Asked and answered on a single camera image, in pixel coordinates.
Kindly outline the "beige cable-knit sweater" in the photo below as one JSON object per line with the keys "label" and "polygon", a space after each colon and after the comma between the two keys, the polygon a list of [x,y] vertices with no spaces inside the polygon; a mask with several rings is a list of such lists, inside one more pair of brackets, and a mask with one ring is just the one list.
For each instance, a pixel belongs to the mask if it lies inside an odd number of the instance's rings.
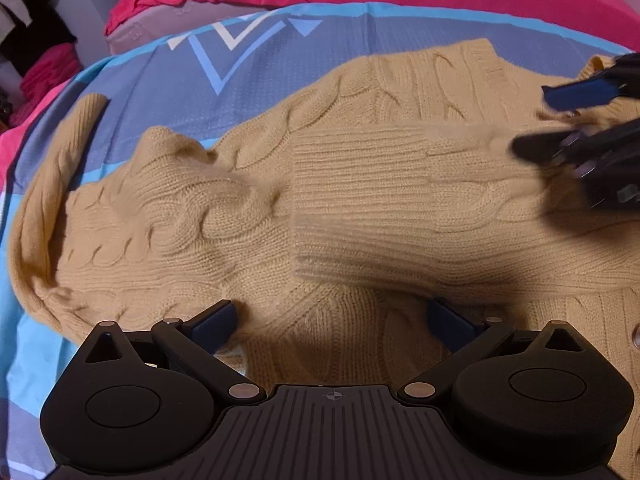
{"label": "beige cable-knit sweater", "polygon": [[[56,126],[12,221],[8,272],[77,344],[44,402],[55,479],[634,479],[639,207],[593,208],[569,164],[517,136],[639,120],[639,101],[562,112],[485,39],[355,58],[211,148],[166,126],[76,184],[107,108]],[[439,404],[398,389],[450,356],[427,303],[512,337]],[[262,387],[216,404],[152,341],[220,300],[215,356]]]}

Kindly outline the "red clothes pile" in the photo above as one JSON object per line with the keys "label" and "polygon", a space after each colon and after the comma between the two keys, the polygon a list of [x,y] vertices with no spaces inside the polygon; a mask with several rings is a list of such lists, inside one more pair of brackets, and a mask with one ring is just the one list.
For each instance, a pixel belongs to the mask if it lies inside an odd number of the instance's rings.
{"label": "red clothes pile", "polygon": [[73,44],[50,47],[23,77],[20,90],[24,103],[12,113],[10,125],[21,125],[50,90],[81,70],[82,65]]}

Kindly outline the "blue grey patterned bedspread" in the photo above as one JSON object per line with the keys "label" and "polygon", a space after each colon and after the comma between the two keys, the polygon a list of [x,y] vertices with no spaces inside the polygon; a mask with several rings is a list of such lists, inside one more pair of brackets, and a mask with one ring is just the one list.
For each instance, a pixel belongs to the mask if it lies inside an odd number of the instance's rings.
{"label": "blue grey patterned bedspread", "polygon": [[2,134],[2,232],[10,232],[58,122],[84,94],[103,94],[108,104],[76,184],[99,180],[130,159],[152,126],[211,146],[352,58],[476,38],[489,40],[515,65],[565,77],[593,55],[630,51],[629,44],[536,18],[378,2],[298,4],[206,24],[94,63],[51,90],[23,125]]}

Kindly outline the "mauve quilted mattress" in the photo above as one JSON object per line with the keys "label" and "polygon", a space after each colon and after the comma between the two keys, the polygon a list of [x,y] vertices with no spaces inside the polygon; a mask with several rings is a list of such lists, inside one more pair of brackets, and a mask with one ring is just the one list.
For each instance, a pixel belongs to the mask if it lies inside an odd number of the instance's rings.
{"label": "mauve quilted mattress", "polygon": [[[192,29],[205,27],[220,32],[224,44],[234,50],[264,20],[245,18],[245,15],[264,12],[267,15],[273,14],[273,11],[257,6],[230,3],[187,1],[182,6],[161,4],[118,25],[114,32],[106,34],[105,39],[111,54],[122,54],[166,36],[182,36]],[[248,25],[235,35],[234,32],[229,32],[227,25],[218,25],[218,22],[228,18],[241,18],[241,22],[247,22]]]}

